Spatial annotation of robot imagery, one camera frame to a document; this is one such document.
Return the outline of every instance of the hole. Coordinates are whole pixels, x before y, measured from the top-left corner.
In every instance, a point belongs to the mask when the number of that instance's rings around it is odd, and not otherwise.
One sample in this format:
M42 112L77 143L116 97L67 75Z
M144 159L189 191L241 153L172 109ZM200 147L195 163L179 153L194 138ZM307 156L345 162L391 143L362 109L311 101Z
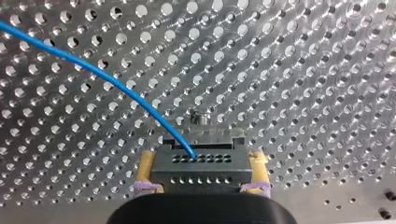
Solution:
M223 8L224 4L222 0L214 0L212 9L215 10L216 12L219 12Z
M226 183L226 184L231 184L231 182L233 182L233 179L230 176L228 176L224 179L224 183Z
M143 6L143 5L139 5L136 7L136 10L134 12L138 17L142 18L148 15L148 9Z
M46 15L44 15L44 14L41 13L41 12L37 12L37 13L35 14L35 22L37 22L37 23L40 24L40 25L43 25L43 24L47 23L47 17L46 17Z
M91 42L94 46L99 47L102 45L103 43L103 39L102 37L100 37L99 35L94 35L91 39Z
M43 42L50 47L55 47L55 42L49 38L45 39Z
M392 215L390 214L390 212L388 210L386 210L385 208L380 208L378 209L378 213L379 215L384 218L385 220L388 220L392 217Z
M387 4L386 3L379 3L378 4L378 6L376 6L376 8L379 10L379 11L383 11L383 10L385 10L385 8L387 7Z
M98 17L96 11L92 10L92 9L87 9L85 11L85 19L87 19L87 21L94 21L96 20L96 18Z
M116 20L122 16L122 11L119 7L113 7L110 9L110 16Z
M119 34L116 35L116 42L119 45L126 44L126 41L127 41L127 36L125 34L119 33Z
M101 59L101 60L98 61L98 67L100 69L102 69L102 70L106 69L108 67L108 62L103 60L103 59Z
M198 29L192 28L192 29L190 29L190 31L189 31L189 38L190 38L191 40L195 40L195 39L197 39L197 38L199 37L199 34L200 34L200 32L199 32Z
M189 2L187 4L187 11L190 14L194 14L198 10L198 4L196 2Z
M72 20L72 14L68 11L62 11L60 17L63 23L68 23Z
M167 31L165 32L164 37L165 37L165 40L166 40L166 41L172 42L172 41L176 38L175 31L173 31L173 30L167 30Z
M151 40L151 34L149 32L142 32L142 34L140 34L140 40L144 44L148 43Z
M355 4L355 5L353 6L352 10L353 10L354 12L360 12L360 11L361 11L361 5Z
M173 8L172 8L172 5L171 5L171 4L169 4L169 3L164 3L164 4L161 6L161 13L162 13L164 16L169 16L170 14L172 14L172 12L173 12Z
M22 24L22 20L20 18L20 16L18 15L11 15L9 17L9 22L13 25L13 26L19 26Z
M69 38L67 39L67 45L68 45L71 49L76 48L76 47L78 46L78 40L77 40L75 37L71 36L71 37L69 37Z

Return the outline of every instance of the black plastic part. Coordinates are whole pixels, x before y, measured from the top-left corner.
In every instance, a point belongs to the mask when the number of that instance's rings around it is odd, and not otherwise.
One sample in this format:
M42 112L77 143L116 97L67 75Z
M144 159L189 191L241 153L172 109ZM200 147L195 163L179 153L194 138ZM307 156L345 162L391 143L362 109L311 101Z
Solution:
M296 224L275 201L246 193L150 194L120 207L107 224Z

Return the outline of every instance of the blue wire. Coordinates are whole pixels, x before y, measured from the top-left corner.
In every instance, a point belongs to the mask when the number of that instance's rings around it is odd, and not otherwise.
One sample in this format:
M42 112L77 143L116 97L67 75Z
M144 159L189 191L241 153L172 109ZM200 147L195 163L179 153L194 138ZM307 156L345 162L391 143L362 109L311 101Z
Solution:
M136 94L134 91L129 90L126 88L124 85L122 85L118 80L116 80L114 77L106 74L104 71L101 69L97 68L96 66L93 66L90 63L87 63L83 60L81 60L78 57L75 57L71 54L66 53L65 51L62 51L60 49L56 49L53 47L50 47L43 42L19 31L16 28L13 28L9 26L8 24L4 23L3 21L0 21L0 30L4 30L5 32L16 36L17 38L33 45L36 46L39 49L43 49L44 51L53 54L57 57L60 58L65 58L67 61L70 63L77 64L83 68L85 68L88 71L91 71L92 73L96 74L99 76L101 79L110 82L113 84L115 87L120 89L120 91L123 91L125 94L130 96L132 99L137 101L143 108L145 108L152 117L154 117L156 120L158 120L161 125L170 133L172 134L176 140L186 149L187 153L189 153L190 157L195 158L195 153L190 147L190 145L187 143L187 141L183 138L183 136L178 133L172 125L170 125L154 108L151 107L145 100L143 100L138 94Z

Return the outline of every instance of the circular hole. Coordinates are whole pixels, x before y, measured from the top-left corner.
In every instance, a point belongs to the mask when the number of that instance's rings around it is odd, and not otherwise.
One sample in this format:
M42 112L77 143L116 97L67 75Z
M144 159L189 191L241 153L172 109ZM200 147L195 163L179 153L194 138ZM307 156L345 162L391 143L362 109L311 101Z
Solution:
M37 12L35 14L35 22L37 22L40 25L47 23L46 15L41 12Z
M360 11L361 11L361 5L359 5L359 4L353 5L352 10L353 10L354 12L360 12Z
M119 45L124 45L126 43L126 41L127 41L127 36L125 34L119 33L116 35L116 42Z
M198 4L196 2L189 2L187 4L187 11L190 14L194 14L198 10Z
M228 176L224 179L224 183L226 183L226 184L231 184L232 182L233 182L233 179L230 176Z
M92 42L92 44L93 44L94 46L99 47L99 46L102 45L103 39L102 39L102 37L99 36L99 35L94 35L94 36L92 37L92 39L91 39L91 42Z
M173 12L173 8L172 8L172 5L171 5L171 4L169 4L169 3L164 3L164 4L161 6L161 13L162 13L164 16L169 16L170 14L172 14L172 12Z
M96 11L92 10L92 9L87 9L85 11L85 19L87 19L87 21L94 21L96 20L96 18L98 17Z
M9 17L9 22L13 26L19 26L22 24L22 20L21 20L20 16L18 16L18 15L11 15L11 17Z
M119 7L113 7L110 9L110 16L116 20L122 16L122 11Z
M77 40L75 37L71 36L71 37L69 37L69 38L67 39L67 45L68 45L71 49L76 48L76 47L78 46L78 40Z
M378 8L378 10L383 11L385 10L385 8L387 7L386 3L379 3L378 6L376 8Z
M148 9L143 6L139 5L136 7L136 11L134 12L138 17L142 18L148 15Z
M180 182L180 184L185 184L187 182L186 177L181 177L178 182Z
M63 23L70 22L72 20L72 14L68 11L62 11L60 15L61 21Z

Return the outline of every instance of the aluminum surface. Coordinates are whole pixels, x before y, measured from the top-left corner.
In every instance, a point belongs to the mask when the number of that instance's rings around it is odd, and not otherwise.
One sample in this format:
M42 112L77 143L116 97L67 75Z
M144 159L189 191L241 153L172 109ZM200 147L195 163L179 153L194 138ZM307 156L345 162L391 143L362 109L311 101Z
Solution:
M396 217L384 196L396 186L395 9L3 0L0 18L105 69L192 142L193 111L223 134L244 130L247 150L271 159L274 199L300 223L333 223ZM164 134L108 83L3 33L0 109L4 223L97 223L128 200L139 153Z
M196 159L183 149L162 146L157 150L151 169L151 181L172 193L238 192L249 183L252 169L244 146L195 148Z

